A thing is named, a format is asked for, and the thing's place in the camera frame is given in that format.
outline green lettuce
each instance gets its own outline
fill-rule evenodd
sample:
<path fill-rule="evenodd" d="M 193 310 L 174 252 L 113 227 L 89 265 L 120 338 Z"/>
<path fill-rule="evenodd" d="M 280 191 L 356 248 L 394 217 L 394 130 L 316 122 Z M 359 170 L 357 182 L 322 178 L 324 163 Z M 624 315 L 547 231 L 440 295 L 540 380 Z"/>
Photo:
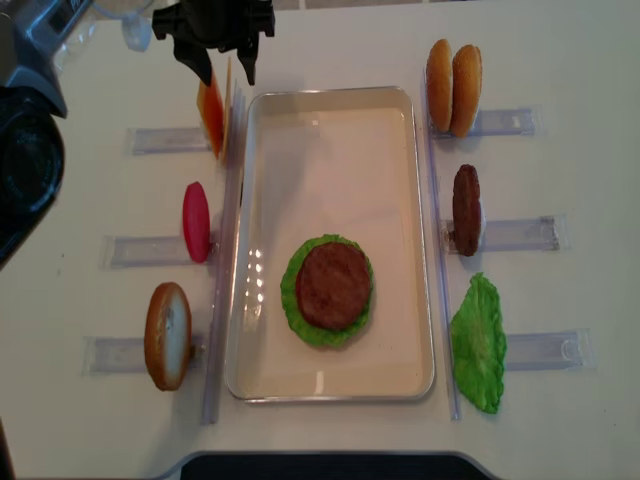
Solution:
<path fill-rule="evenodd" d="M 364 310 L 360 313 L 358 319 L 353 324 L 342 330 L 325 330 L 323 328 L 309 325 L 298 309 L 296 278 L 298 277 L 300 267 L 302 267 L 302 262 L 312 248 L 331 242 L 340 242 L 352 245 L 362 252 L 360 245 L 356 242 L 347 240 L 340 235 L 323 235 L 319 238 L 312 238 L 304 242 L 302 246 L 296 250 L 296 253 L 293 254 L 293 257 L 289 260 L 287 270 L 284 272 L 282 277 L 282 282 L 280 282 L 282 308 L 284 308 L 284 313 L 287 316 L 289 328 L 291 328 L 291 330 L 293 330 L 302 340 L 317 347 L 340 347 L 349 338 L 362 330 L 369 321 L 371 294 L 369 294 L 369 301 L 364 307 Z M 371 262 L 369 262 L 369 258 L 366 254 L 365 258 L 367 259 L 367 268 L 369 269 L 369 278 L 371 279 L 371 291 L 373 291 L 373 269 L 371 268 Z"/>
<path fill-rule="evenodd" d="M 482 273 L 471 278 L 450 331 L 458 388 L 478 409 L 497 413 L 504 391 L 507 337 L 502 330 L 500 295 Z"/>

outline bottom bun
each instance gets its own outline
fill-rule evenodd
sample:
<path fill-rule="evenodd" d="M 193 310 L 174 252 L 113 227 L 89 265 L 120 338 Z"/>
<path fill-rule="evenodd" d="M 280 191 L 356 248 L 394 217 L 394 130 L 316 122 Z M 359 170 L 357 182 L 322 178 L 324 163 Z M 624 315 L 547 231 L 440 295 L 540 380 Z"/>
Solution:
<path fill-rule="evenodd" d="M 446 39 L 438 40 L 427 61 L 427 100 L 429 115 L 441 132 L 449 130 L 453 108 L 453 71 L 451 47 Z"/>
<path fill-rule="evenodd" d="M 177 283 L 160 284 L 151 296 L 144 332 L 144 360 L 156 387 L 177 390 L 189 365 L 191 309 Z"/>

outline red tomato slice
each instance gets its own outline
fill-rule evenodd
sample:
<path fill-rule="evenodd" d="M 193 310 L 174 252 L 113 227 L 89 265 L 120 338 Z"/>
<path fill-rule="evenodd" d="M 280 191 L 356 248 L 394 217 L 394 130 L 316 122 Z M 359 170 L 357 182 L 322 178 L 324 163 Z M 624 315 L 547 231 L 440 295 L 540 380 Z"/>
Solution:
<path fill-rule="evenodd" d="M 224 137 L 224 104 L 222 103 L 218 81 L 213 71 L 211 72 L 210 87 L 200 82 L 196 104 L 198 105 L 198 110 L 200 110 L 200 116 L 209 135 L 209 140 L 211 140 L 213 154 L 216 158 L 220 158 Z"/>
<path fill-rule="evenodd" d="M 211 251 L 210 228 L 207 196 L 204 194 L 202 185 L 199 182 L 194 182 L 184 192 L 182 229 L 191 260 L 196 263 L 203 263 L 209 256 Z"/>

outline sesame-free bun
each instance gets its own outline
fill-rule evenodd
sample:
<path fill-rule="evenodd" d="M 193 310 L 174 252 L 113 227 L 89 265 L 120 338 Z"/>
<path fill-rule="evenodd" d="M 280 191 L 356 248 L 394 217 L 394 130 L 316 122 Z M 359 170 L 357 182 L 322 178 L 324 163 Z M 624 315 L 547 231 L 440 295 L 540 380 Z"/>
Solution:
<path fill-rule="evenodd" d="M 444 38 L 431 48 L 427 60 L 427 100 L 431 120 L 438 130 L 446 132 L 453 109 L 453 70 L 451 47 Z"/>
<path fill-rule="evenodd" d="M 456 137 L 464 137 L 478 112 L 482 91 L 480 49 L 465 45 L 453 57 L 453 114 L 449 128 Z"/>
<path fill-rule="evenodd" d="M 151 296 L 144 332 L 144 361 L 160 390 L 177 390 L 187 373 L 191 309 L 180 285 L 158 285 Z"/>

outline white tray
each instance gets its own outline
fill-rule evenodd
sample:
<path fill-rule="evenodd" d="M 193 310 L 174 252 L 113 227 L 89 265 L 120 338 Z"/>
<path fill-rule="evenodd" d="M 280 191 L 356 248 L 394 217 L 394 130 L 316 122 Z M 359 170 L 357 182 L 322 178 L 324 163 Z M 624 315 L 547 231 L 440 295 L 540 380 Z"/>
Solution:
<path fill-rule="evenodd" d="M 398 88 L 267 94 L 249 109 L 225 378 L 254 402 L 410 399 L 434 377 L 411 100 Z M 339 350 L 289 329 L 287 263 L 337 233 L 374 271 L 369 324 Z"/>

